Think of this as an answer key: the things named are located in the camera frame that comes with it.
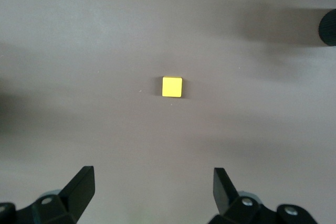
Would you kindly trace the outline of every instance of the gray floor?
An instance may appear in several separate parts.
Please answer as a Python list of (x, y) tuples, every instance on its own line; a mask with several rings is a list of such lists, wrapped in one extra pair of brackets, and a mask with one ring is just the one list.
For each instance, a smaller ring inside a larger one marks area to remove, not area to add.
[[(213, 168), (336, 219), (334, 0), (0, 0), (0, 202), (94, 165), (80, 223), (207, 223)], [(184, 78), (183, 98), (160, 77)]]

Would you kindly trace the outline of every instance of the black round object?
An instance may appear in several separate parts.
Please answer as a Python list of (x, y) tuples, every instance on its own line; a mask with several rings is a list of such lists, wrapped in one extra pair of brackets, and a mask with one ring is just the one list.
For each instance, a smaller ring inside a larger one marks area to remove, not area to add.
[(319, 35), (328, 46), (336, 46), (336, 9), (328, 12), (321, 20)]

